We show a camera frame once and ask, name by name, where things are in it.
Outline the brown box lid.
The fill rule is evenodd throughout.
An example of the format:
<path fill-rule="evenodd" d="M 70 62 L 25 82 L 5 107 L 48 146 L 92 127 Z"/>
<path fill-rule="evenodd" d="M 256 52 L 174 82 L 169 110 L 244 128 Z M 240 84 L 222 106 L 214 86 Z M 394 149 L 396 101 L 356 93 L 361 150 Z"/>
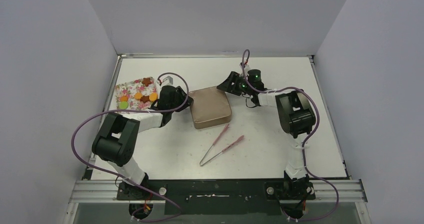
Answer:
<path fill-rule="evenodd" d="M 192 120 L 197 117 L 222 117 L 232 115 L 232 109 L 225 92 L 215 86 L 191 91 L 193 99 L 190 106 Z"/>

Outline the pink cat paw tongs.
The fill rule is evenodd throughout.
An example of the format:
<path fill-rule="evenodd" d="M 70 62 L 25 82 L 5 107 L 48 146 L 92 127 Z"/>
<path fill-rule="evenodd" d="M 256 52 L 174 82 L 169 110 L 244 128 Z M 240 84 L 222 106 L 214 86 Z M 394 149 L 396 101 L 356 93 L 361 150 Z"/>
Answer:
<path fill-rule="evenodd" d="M 213 140 L 198 163 L 200 167 L 209 164 L 220 155 L 227 153 L 230 149 L 234 148 L 245 139 L 245 135 L 240 135 L 237 138 L 233 138 L 230 141 L 227 141 L 227 143 L 224 145 L 223 141 L 225 141 L 225 136 L 229 129 L 230 124 L 226 124 L 218 136 Z"/>

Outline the brown square cookie box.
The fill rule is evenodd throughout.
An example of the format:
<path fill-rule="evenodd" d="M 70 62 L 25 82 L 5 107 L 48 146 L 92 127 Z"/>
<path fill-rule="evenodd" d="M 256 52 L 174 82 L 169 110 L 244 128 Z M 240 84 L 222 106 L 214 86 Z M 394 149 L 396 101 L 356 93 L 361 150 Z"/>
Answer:
<path fill-rule="evenodd" d="M 222 117 L 197 117 L 193 119 L 193 125 L 196 129 L 200 130 L 229 123 L 231 119 L 232 115 Z"/>

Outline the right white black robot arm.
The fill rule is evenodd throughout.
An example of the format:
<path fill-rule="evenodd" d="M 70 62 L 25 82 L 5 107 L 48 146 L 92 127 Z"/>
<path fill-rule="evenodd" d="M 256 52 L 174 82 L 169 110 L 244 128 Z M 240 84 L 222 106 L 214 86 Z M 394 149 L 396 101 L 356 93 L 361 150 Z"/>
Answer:
<path fill-rule="evenodd" d="M 281 198 L 313 200 L 315 191 L 304 164 L 305 146 L 301 144 L 300 137 L 312 132 L 317 121 L 315 113 L 308 99 L 299 91 L 272 93 L 265 88 L 261 78 L 262 74 L 258 69 L 251 69 L 245 74 L 232 71 L 217 89 L 236 96 L 247 95 L 256 107 L 272 107 L 277 110 L 282 130 L 293 137 L 288 146 Z"/>

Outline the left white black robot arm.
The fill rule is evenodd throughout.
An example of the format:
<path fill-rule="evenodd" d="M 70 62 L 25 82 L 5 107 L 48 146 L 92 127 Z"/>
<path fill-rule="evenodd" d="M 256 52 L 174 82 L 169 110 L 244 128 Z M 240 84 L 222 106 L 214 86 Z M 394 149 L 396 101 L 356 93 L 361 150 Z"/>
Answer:
<path fill-rule="evenodd" d="M 148 174 L 133 158 L 138 134 L 165 126 L 172 119 L 173 112 L 185 110 L 193 101 L 180 86 L 165 85 L 149 109 L 127 116 L 117 112 L 106 115 L 91 149 L 122 176 L 125 192 L 143 199 L 150 191 Z"/>

